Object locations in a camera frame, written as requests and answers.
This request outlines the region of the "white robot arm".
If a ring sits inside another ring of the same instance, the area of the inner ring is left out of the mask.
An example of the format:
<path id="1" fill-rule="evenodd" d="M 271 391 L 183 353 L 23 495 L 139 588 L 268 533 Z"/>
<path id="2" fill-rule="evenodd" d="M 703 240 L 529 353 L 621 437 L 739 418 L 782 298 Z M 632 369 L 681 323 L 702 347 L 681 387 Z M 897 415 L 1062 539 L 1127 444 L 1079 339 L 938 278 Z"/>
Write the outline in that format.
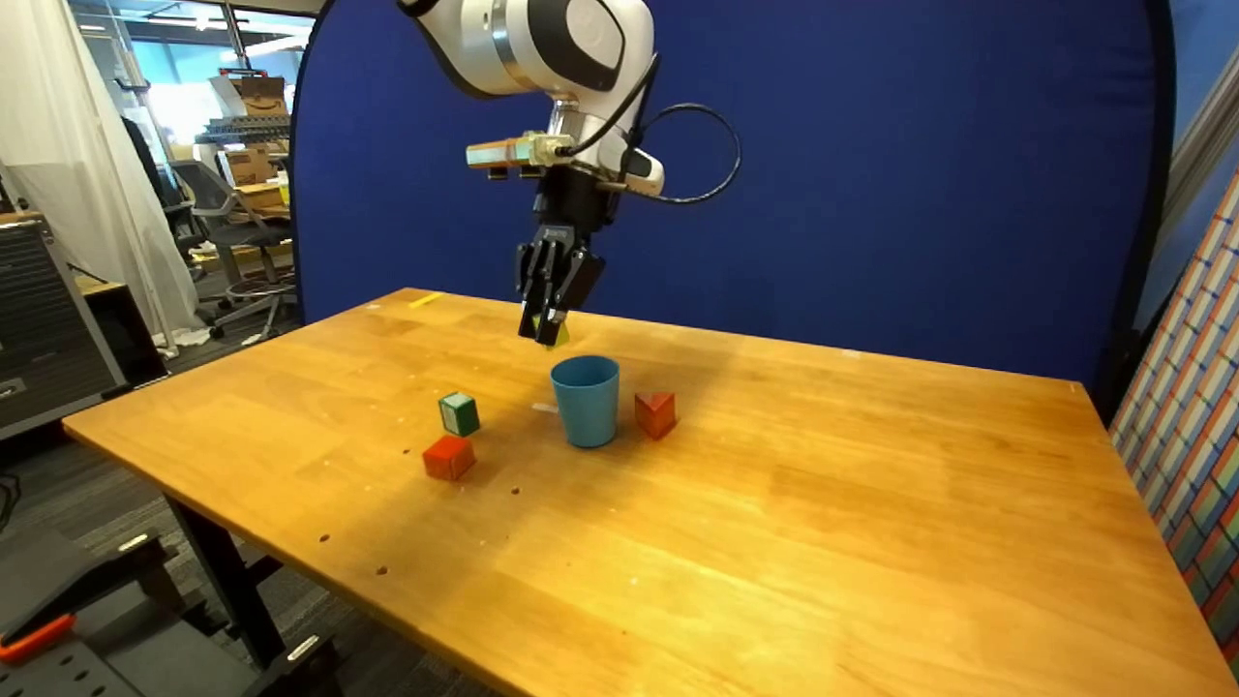
<path id="1" fill-rule="evenodd" d="M 648 0 L 397 0 L 444 72 L 477 95 L 541 91 L 550 122 L 463 148 L 489 179 L 535 179 L 535 237 L 515 252 L 520 333 L 552 343 L 604 263 L 591 237 L 625 192 L 659 196 L 662 161 L 640 148 L 659 69 Z"/>

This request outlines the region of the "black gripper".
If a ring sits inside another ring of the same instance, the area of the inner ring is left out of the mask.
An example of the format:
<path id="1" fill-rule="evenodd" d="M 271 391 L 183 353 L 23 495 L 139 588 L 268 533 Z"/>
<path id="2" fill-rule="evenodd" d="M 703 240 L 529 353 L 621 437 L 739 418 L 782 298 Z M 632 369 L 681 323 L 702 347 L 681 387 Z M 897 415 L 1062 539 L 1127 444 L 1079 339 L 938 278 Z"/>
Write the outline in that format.
<path id="1" fill-rule="evenodd" d="M 591 237 L 615 222 L 615 205 L 615 189 L 574 165 L 537 179 L 537 225 L 515 252 L 520 335 L 550 347 L 568 339 L 568 313 L 583 304 L 604 269 Z"/>

